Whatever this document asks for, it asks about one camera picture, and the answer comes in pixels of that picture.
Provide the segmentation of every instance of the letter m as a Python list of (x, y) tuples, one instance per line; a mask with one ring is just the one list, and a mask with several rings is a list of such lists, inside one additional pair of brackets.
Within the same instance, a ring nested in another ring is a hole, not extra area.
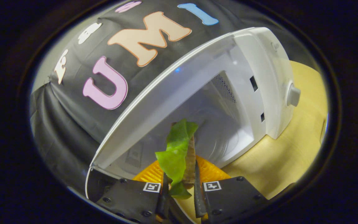
[(147, 49), (141, 44), (156, 47), (166, 47), (167, 42), (161, 31), (168, 35), (169, 41), (178, 41), (191, 33), (191, 29), (182, 27), (163, 15), (163, 12), (154, 12), (143, 18), (145, 30), (124, 29), (108, 40), (108, 45), (119, 44), (136, 58), (137, 65), (143, 67), (157, 56), (156, 49)]

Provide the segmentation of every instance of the green lettuce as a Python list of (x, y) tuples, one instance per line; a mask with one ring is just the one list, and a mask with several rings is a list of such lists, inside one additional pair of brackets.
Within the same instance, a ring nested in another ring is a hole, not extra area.
[(196, 123), (182, 119), (171, 127), (167, 136), (167, 149), (155, 153), (161, 169), (172, 179), (169, 194), (174, 198), (188, 199), (191, 196), (183, 186), (182, 178), (186, 169), (189, 141), (197, 129)]

